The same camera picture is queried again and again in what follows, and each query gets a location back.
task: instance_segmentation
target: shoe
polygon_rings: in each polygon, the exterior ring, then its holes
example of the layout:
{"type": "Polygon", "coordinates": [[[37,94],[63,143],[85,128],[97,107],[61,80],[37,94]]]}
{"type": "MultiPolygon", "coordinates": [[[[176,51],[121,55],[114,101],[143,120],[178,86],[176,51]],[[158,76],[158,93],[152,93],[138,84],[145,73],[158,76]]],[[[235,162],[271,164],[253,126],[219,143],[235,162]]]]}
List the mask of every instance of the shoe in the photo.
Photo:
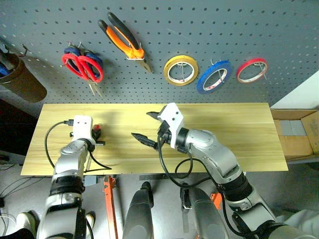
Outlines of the shoe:
{"type": "Polygon", "coordinates": [[[35,218],[32,214],[30,213],[18,214],[18,216],[16,217],[15,231],[17,232],[22,228],[28,229],[33,234],[33,237],[36,238],[35,218]]]}
{"type": "MultiPolygon", "coordinates": [[[[85,215],[85,217],[93,230],[94,222],[95,222],[94,216],[92,214],[88,213],[87,215],[85,215]]],[[[89,231],[88,226],[86,226],[86,236],[88,237],[89,235],[90,235],[90,231],[89,231]]]]}

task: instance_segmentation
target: pegboard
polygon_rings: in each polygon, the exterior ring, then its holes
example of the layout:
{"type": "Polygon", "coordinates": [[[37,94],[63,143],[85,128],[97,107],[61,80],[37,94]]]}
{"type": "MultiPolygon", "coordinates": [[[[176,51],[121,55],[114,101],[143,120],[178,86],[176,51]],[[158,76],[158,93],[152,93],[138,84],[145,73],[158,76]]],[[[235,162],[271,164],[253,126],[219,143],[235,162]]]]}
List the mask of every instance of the pegboard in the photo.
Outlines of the pegboard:
{"type": "Polygon", "coordinates": [[[0,2],[0,41],[23,58],[46,87],[40,103],[28,103],[0,87],[1,99],[38,116],[43,103],[217,103],[277,102],[318,70],[317,0],[268,1],[43,1],[0,2]],[[153,73],[125,59],[98,27],[113,12],[141,41],[153,73]],[[67,41],[100,55],[105,77],[103,98],[60,68],[67,41]],[[175,55],[193,57],[197,79],[177,87],[163,77],[163,66],[175,55]],[[267,80],[240,84],[237,68],[253,57],[267,60],[267,80]],[[219,60],[233,65],[231,78],[212,94],[196,90],[199,77],[219,60]]]}

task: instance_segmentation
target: orange pliers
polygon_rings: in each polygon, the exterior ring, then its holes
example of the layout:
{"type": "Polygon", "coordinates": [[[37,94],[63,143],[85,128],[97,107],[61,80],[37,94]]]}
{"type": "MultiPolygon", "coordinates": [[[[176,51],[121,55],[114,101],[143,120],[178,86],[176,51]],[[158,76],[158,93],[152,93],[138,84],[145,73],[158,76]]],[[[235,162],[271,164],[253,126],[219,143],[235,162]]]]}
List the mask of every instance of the orange pliers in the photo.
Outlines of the orange pliers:
{"type": "Polygon", "coordinates": [[[152,69],[146,62],[145,53],[142,49],[141,43],[137,42],[130,30],[111,12],[108,13],[108,19],[113,25],[114,29],[124,37],[129,45],[125,44],[113,29],[108,26],[103,20],[99,20],[99,27],[107,35],[107,37],[121,50],[123,51],[128,60],[135,60],[148,72],[152,73],[152,69]]]}

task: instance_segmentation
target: wooden table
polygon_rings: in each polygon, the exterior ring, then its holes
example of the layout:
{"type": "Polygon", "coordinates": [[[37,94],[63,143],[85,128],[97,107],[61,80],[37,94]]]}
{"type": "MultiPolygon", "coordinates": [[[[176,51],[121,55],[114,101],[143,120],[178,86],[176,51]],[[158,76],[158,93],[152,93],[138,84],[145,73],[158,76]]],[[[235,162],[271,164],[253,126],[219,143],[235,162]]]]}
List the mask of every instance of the wooden table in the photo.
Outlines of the wooden table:
{"type": "MultiPolygon", "coordinates": [[[[75,115],[91,116],[93,123],[102,127],[100,140],[106,141],[106,146],[97,146],[93,154],[112,170],[91,174],[163,173],[157,152],[139,143],[131,132],[156,140],[160,122],[146,112],[159,112],[164,105],[44,104],[21,175],[52,175],[53,169],[44,152],[45,133],[54,123],[73,119],[75,115]]],[[[220,143],[235,153],[244,171],[288,169],[267,103],[178,104],[178,107],[184,115],[186,128],[215,133],[220,143]]],[[[59,125],[51,132],[48,149],[54,163],[60,155],[59,150],[70,142],[71,131],[72,127],[59,125]]],[[[163,155],[170,172],[186,158],[168,145],[164,146],[163,155]]],[[[188,167],[185,163],[180,170],[186,172],[188,167]]],[[[86,169],[96,168],[100,167],[88,159],[86,169]]],[[[195,162],[193,172],[204,172],[204,169],[195,162]]]]}

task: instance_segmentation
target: brown cup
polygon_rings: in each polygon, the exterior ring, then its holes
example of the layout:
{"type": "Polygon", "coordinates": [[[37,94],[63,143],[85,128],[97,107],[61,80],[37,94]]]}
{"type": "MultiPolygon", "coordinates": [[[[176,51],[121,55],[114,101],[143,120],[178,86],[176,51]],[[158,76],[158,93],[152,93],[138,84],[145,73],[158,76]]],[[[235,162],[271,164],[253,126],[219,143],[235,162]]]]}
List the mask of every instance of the brown cup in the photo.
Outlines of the brown cup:
{"type": "Polygon", "coordinates": [[[7,53],[6,58],[17,66],[9,75],[0,78],[0,84],[26,101],[35,103],[46,96],[45,87],[29,72],[24,62],[15,54],[7,53]]]}

